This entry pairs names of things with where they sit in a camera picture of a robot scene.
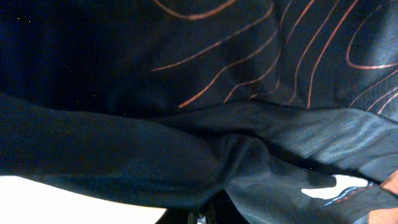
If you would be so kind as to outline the black jersey with orange lines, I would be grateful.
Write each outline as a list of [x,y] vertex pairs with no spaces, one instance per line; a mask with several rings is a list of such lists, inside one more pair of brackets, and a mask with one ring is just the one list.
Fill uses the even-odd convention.
[[161,223],[396,223],[397,2],[3,0],[1,175]]

